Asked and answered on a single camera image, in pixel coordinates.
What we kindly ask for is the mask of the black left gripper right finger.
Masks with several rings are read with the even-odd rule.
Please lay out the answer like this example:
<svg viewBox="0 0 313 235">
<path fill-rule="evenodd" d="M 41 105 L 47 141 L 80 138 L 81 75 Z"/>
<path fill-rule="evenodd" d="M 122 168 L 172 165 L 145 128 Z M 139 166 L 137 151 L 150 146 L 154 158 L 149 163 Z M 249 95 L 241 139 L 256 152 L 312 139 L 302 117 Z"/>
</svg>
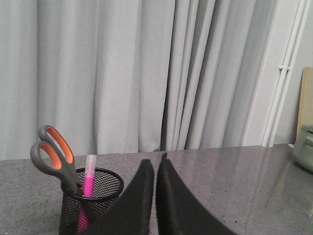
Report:
<svg viewBox="0 0 313 235">
<path fill-rule="evenodd" d="M 160 235 L 233 235 L 208 212 L 179 177 L 164 153 L 156 180 L 156 216 Z"/>
</svg>

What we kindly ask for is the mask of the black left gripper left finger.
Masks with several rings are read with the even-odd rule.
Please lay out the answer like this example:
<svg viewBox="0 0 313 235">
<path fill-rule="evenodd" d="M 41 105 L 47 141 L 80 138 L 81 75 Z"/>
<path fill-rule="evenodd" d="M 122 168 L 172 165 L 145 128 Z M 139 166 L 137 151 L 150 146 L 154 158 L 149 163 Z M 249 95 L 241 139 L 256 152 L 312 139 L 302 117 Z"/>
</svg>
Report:
<svg viewBox="0 0 313 235">
<path fill-rule="evenodd" d="M 154 192 L 154 169 L 144 159 L 120 198 L 83 235 L 147 235 Z"/>
</svg>

